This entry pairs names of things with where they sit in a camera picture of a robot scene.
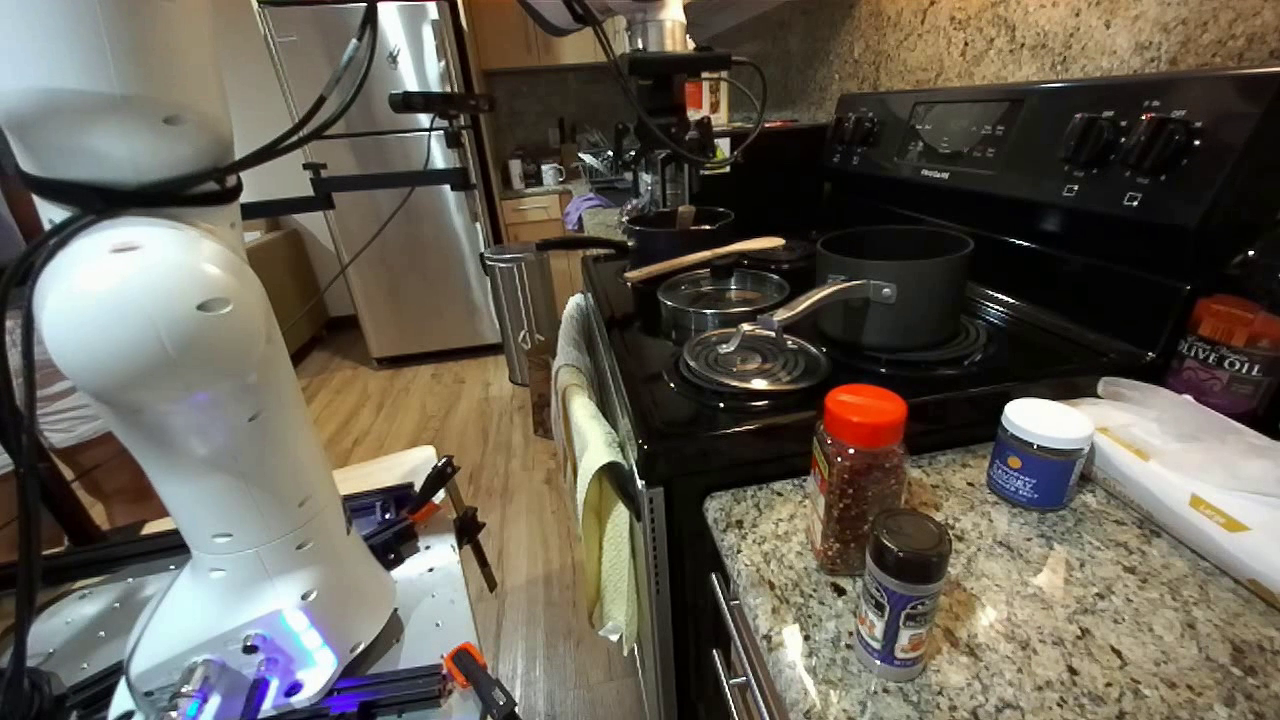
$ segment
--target refrigerator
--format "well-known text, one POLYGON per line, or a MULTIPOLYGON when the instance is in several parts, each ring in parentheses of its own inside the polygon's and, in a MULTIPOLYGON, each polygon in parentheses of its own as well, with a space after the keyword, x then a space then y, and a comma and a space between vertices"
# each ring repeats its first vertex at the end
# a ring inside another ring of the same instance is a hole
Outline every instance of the refrigerator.
MULTIPOLYGON (((338 67, 363 0, 260 0, 282 106, 299 115, 338 67)), ((390 114, 390 96, 470 96, 456 0, 379 0, 358 99, 303 152, 371 362, 492 350, 499 325, 481 254, 492 184, 477 115, 390 114)))

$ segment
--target kitchen counter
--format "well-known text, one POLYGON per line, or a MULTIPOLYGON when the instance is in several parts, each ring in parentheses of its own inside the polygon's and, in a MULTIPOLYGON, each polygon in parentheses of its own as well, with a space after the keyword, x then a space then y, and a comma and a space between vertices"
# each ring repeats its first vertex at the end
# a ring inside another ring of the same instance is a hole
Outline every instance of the kitchen counter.
POLYGON ((935 656, 913 685, 851 653, 851 580, 810 563, 802 482, 705 514, 786 716, 1275 716, 1280 611, 1084 482, 1066 514, 983 486, 988 443, 915 457, 953 530, 935 656))

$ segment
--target black electric stove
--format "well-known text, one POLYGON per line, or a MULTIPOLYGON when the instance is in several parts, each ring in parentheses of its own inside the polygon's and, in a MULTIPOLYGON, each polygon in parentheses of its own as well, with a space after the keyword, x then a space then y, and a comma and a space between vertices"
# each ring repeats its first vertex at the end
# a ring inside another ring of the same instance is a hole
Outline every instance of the black electric stove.
POLYGON ((834 229, 913 220, 977 241, 962 333, 947 350, 869 357, 800 325, 833 362, 807 393, 689 384, 679 350, 645 316, 650 290, 620 281, 627 260, 585 265, 603 327, 603 417, 640 488, 660 496, 679 716, 705 716, 716 687, 699 644, 716 570, 705 496, 802 478, 833 384, 907 397, 907 451, 929 451, 988 439, 1010 397, 1155 382, 1197 293, 1275 220, 1275 96, 1280 74, 846 93, 822 129, 764 133, 757 157, 699 195, 740 214, 736 237, 784 232, 802 247, 834 229))

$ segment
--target red lid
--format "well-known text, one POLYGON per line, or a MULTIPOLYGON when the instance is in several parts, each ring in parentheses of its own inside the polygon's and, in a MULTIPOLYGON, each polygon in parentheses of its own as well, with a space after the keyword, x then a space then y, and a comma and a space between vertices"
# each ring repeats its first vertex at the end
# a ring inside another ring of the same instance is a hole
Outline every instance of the red lid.
POLYGON ((907 401, 881 384, 834 384, 822 397, 822 429, 834 443, 893 448, 907 429, 907 401))

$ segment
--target wooden floor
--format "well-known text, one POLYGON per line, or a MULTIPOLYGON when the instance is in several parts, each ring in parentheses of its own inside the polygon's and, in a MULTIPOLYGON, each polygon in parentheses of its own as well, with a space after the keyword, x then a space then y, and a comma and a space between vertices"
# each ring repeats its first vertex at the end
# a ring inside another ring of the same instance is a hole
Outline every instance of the wooden floor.
POLYGON ((577 592, 571 501, 556 443, 530 435, 529 393, 499 354, 371 368, 354 327, 326 327, 294 363, 333 463, 434 443, 481 507, 499 588, 467 563, 481 649, 530 720, 631 720, 631 661, 600 642, 577 592))

